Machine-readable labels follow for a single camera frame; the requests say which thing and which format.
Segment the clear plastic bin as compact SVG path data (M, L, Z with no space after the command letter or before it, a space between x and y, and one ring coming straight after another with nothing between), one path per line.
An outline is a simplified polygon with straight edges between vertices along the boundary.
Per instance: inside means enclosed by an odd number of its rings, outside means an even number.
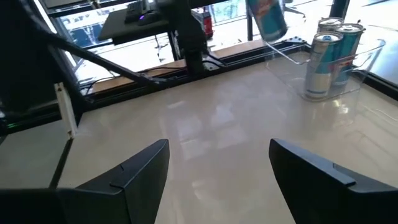
M340 95L357 91L363 81L370 77L369 71L376 62L381 50L386 45L383 39L367 39L361 41L353 60L353 67L348 73L348 82L343 86L334 86L331 83L328 95L324 98L310 98L305 94L305 76L307 64L310 61L311 45L300 37L291 37L277 44L265 43L266 68L282 83L304 100L325 101ZM333 62L333 80L336 77L336 63Z

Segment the red canister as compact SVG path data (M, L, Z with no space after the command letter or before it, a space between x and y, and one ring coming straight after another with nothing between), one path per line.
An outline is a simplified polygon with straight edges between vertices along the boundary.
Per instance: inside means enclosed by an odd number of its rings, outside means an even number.
M203 25L203 30L206 35L206 39L210 40L213 38L213 23L210 11L207 7L202 7L200 11L201 23Z

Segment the black clamp post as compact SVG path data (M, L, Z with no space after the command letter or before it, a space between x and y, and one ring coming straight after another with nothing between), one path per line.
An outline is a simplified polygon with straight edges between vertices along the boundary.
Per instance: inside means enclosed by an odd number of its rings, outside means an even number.
M350 0L333 0L329 16L344 19L346 17L349 3Z

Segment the black computer mouse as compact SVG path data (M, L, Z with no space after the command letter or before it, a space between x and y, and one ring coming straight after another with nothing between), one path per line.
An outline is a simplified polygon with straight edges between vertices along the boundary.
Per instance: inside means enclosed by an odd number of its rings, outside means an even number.
M139 18L137 24L139 26L144 26L144 25L148 25L148 24L157 22L157 21L159 21L161 19L162 19L161 15L159 13L157 13L157 12L149 12L149 13L143 14Z

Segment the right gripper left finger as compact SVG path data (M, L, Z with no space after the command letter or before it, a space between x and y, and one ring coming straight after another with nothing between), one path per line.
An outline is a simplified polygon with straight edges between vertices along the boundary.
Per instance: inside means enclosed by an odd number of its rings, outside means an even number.
M0 190L0 224L154 224L169 158L160 139L75 188Z

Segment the black desk top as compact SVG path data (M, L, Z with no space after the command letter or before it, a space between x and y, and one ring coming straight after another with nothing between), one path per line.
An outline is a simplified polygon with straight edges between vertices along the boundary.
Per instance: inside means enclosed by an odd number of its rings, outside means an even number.
M146 13L149 12L160 13L158 11L147 11ZM137 21L125 24L125 15L126 9L111 12L103 24L98 40L103 41L111 39L114 45L119 45L133 40L171 32L174 29L171 23L162 15L161 20L144 26L139 26Z

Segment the white bracket strip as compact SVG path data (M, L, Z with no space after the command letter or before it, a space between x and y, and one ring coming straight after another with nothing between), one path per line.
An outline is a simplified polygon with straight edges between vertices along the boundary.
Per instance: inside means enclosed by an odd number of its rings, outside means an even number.
M60 115L66 127L68 137L70 139L74 139L77 132L77 124L70 95L68 94L68 91L62 82L55 83L54 88L57 96Z

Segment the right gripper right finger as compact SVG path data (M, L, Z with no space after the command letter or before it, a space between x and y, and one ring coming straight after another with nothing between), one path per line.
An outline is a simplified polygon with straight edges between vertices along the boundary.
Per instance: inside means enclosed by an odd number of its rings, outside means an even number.
M296 224L398 224L398 188L281 139L269 159Z

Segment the blue silver Red Bull can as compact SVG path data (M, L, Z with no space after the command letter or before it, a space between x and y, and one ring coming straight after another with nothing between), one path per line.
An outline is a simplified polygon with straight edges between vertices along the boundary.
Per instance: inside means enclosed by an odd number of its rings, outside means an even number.
M318 32L314 35L310 61L305 76L305 94L310 98L328 95L333 79L333 62L338 59L343 35L338 32Z
M322 18L318 21L317 32L334 31L335 26L343 24L344 21L345 20L341 17Z
M273 42L287 33L279 0L246 0L254 16L260 35L266 42Z
M343 86L348 82L348 73L353 67L354 56L365 28L361 24L344 23L335 26L335 30L343 35L343 39L336 63L336 77L332 85Z

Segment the black metal table frame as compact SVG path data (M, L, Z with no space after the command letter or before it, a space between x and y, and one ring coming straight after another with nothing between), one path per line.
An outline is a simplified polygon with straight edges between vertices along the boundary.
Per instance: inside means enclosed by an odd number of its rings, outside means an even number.
M199 76L189 75L186 66L150 76L101 58L53 33L30 0L0 0L0 40L4 42L0 56L0 111L5 113L0 118L0 136L59 120L55 83L62 82L67 89L75 119L79 120L87 111L266 61L266 54L271 51L259 47L227 56L225 68L205 67L206 73ZM83 95L62 51L115 72L127 83Z

